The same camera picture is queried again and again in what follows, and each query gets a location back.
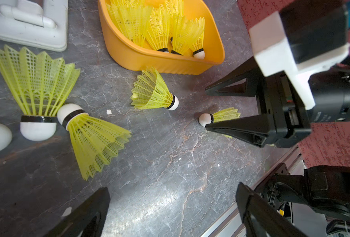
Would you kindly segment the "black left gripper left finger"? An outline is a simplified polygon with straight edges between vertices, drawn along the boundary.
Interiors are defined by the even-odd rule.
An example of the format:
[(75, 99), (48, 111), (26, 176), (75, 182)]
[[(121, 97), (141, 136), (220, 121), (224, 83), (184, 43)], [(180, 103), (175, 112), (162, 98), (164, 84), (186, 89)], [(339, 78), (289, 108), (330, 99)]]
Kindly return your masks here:
[(110, 200), (108, 188), (99, 188), (45, 236), (100, 237), (106, 221)]

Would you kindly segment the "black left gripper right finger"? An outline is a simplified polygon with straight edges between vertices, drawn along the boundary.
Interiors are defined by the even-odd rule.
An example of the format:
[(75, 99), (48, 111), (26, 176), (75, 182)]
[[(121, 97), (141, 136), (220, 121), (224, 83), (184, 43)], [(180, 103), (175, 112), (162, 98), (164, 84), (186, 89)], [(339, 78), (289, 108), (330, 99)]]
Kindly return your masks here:
[(249, 186), (240, 182), (236, 203), (248, 237), (305, 237)]

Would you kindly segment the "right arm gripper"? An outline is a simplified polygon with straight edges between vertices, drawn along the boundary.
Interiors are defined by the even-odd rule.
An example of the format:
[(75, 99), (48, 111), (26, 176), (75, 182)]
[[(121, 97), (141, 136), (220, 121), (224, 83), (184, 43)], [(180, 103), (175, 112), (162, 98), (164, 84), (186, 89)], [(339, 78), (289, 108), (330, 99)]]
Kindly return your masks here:
[(255, 97), (260, 115), (213, 122), (206, 130), (256, 147), (291, 148), (311, 134), (302, 100), (284, 73), (263, 78), (254, 57), (205, 88), (209, 96)]

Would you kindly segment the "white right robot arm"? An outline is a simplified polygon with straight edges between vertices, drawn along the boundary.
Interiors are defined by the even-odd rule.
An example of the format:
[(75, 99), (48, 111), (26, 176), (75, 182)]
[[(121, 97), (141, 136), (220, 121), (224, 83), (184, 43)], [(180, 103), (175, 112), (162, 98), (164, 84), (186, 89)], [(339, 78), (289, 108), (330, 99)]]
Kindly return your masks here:
[[(221, 122), (213, 116), (206, 129), (260, 148), (291, 148), (311, 134), (312, 124), (350, 121), (350, 70), (315, 74), (308, 85), (313, 109), (305, 108), (285, 73), (265, 77), (250, 58), (205, 91), (210, 96), (255, 97), (258, 115)], [(240, 183), (236, 202), (247, 236), (301, 237), (302, 231), (278, 210), (298, 203), (334, 220), (350, 221), (350, 168), (315, 166), (291, 175), (282, 163), (255, 189)]]

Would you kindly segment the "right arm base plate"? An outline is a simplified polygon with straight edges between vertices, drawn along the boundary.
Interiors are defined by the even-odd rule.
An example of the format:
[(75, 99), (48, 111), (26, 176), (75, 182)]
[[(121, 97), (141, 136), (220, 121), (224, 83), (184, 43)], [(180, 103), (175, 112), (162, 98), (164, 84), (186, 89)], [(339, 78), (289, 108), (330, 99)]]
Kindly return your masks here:
[(292, 175), (286, 164), (280, 163), (255, 192), (274, 209), (286, 202), (298, 203), (316, 213), (350, 221), (350, 167), (322, 165), (302, 172)]

